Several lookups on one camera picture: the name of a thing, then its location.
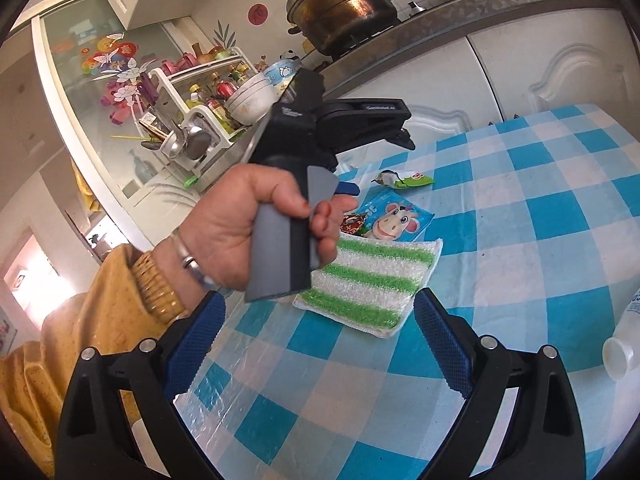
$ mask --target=yellow cloth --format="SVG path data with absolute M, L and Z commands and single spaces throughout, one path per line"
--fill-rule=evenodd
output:
M 91 191 L 91 188 L 87 184 L 84 176 L 78 170 L 74 161 L 71 161 L 71 166 L 74 168 L 74 174 L 76 175 L 76 184 L 78 184 L 78 189 L 80 190 L 80 195 L 82 195 L 82 202 L 84 202 L 85 207 L 89 211 L 102 211 L 102 206 L 98 199 L 95 197 L 94 192 Z
M 53 477 L 52 447 L 63 399 L 82 349 L 128 352 L 142 339 L 159 338 L 187 315 L 149 253 L 121 245 L 102 264 L 88 293 L 47 316 L 39 342 L 28 342 L 0 360 L 0 410 L 24 449 Z M 123 394 L 132 424 L 140 414 Z

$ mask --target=ceiling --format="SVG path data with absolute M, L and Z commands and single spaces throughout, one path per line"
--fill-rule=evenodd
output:
M 29 52 L 0 74 L 0 210 L 62 147 Z

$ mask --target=metal pot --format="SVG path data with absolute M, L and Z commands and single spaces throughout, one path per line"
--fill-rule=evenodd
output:
M 287 19 L 326 56 L 339 56 L 352 46 L 398 22 L 390 0 L 288 0 Z

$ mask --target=metal bolt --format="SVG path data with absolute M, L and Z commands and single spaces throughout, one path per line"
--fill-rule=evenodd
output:
M 93 348 L 85 348 L 82 350 L 80 357 L 83 361 L 90 361 L 95 355 L 95 350 Z
M 556 350 L 551 345 L 545 345 L 542 347 L 542 353 L 546 355 L 549 359 L 555 359 L 558 357 L 558 350 Z
M 482 338 L 480 339 L 480 344 L 487 350 L 495 350 L 496 348 L 498 348 L 498 340 L 495 337 L 491 337 L 490 335 L 482 336 Z
M 140 343 L 140 350 L 145 354 L 153 351 L 156 348 L 156 342 L 153 339 L 145 339 Z

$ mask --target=table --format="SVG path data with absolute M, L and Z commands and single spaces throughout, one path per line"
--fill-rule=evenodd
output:
M 444 248 L 430 287 L 507 348 L 559 349 L 588 477 L 640 412 L 640 372 L 610 380 L 602 344 L 640 287 L 640 144 L 594 105 L 542 112 L 401 153 L 341 176 L 360 202 L 382 169 L 433 186 L 400 193 L 435 213 Z M 508 391 L 476 472 L 492 464 Z M 380 340 L 263 301 L 237 308 L 176 405 L 228 479 L 415 479 L 462 406 L 411 316 Z

